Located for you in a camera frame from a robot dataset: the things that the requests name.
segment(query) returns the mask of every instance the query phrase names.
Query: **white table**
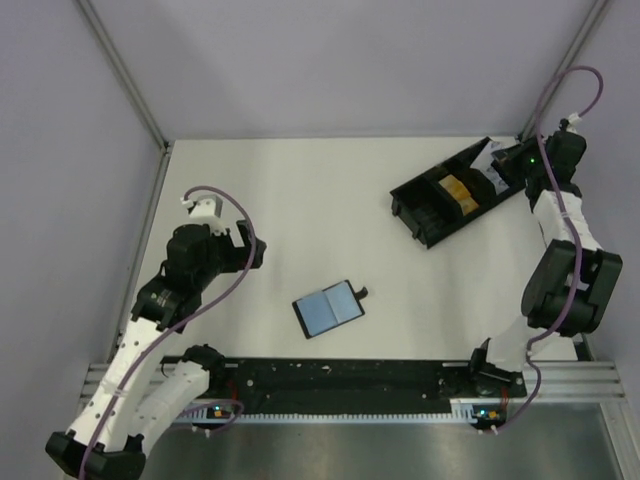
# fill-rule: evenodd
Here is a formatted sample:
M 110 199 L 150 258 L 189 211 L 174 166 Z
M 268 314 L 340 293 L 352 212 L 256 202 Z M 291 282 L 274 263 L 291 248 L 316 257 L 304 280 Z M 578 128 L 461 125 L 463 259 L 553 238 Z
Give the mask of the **white table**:
M 176 142 L 137 289 L 157 273 L 172 231 L 187 223 L 179 197 L 194 185 L 240 201 L 268 247 L 262 268 L 188 326 L 172 354 L 208 343 L 227 356 L 468 359 L 517 317 L 544 251 L 527 200 L 519 194 L 427 250 L 392 216 L 389 191 L 476 140 Z M 223 219 L 239 218 L 225 204 Z M 233 278 L 214 280 L 204 301 Z M 366 315 L 305 339 L 291 302 L 344 279 L 369 289 Z M 576 355 L 570 339 L 559 339 L 538 358 Z

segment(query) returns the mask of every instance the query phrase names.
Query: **open box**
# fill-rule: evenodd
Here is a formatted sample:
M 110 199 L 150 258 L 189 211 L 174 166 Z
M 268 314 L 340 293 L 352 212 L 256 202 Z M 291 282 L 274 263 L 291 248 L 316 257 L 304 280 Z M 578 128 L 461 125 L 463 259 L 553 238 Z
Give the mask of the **open box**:
M 490 142 L 485 137 L 391 191 L 393 215 L 400 217 L 427 248 L 524 189 L 521 162 L 529 156 L 532 162 L 539 160 L 535 142 L 493 152 L 490 166 L 494 175 L 499 175 L 502 189 L 472 167 Z M 459 193 L 452 193 L 454 190 L 464 192 L 465 198 L 456 198 Z

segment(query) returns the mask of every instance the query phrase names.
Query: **gray wall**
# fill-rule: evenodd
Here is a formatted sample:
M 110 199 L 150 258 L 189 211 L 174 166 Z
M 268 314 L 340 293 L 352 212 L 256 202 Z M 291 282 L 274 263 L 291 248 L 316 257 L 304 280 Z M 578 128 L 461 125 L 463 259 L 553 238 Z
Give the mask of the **gray wall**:
M 0 477 L 52 479 L 159 160 L 69 0 L 0 2 L 0 147 Z
M 601 356 L 615 359 L 640 415 L 640 3 L 613 2 L 579 63 L 602 71 L 605 90 L 578 127 L 589 146 L 576 179 L 592 231 L 606 249 L 624 260 L 622 276 L 593 340 Z M 547 132 L 557 119 L 584 108 L 595 88 L 591 74 L 573 74 L 547 117 Z
M 94 0 L 169 138 L 516 133 L 592 0 Z

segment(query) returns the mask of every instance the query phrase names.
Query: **gray floor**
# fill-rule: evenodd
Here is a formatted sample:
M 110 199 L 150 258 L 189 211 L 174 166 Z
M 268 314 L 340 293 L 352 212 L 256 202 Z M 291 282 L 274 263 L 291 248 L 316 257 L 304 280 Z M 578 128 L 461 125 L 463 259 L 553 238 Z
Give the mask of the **gray floor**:
M 536 406 L 504 434 L 466 425 L 239 425 L 168 432 L 144 480 L 616 480 L 597 406 Z

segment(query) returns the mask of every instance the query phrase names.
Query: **white wall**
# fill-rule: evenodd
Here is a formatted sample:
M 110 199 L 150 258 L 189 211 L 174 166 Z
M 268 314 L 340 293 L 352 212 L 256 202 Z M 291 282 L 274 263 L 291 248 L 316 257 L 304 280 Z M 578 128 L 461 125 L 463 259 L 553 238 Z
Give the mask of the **white wall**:
M 622 275 L 593 340 L 600 355 L 615 359 L 640 415 L 640 3 L 616 0 L 579 63 L 600 69 L 605 90 L 579 126 L 588 143 L 576 182 L 592 231 L 622 255 Z M 584 108 L 596 82 L 575 73 L 547 117 L 554 122 Z
M 159 161 L 69 0 L 0 2 L 0 148 L 0 477 L 53 479 Z
M 169 138 L 518 132 L 592 0 L 94 0 Z

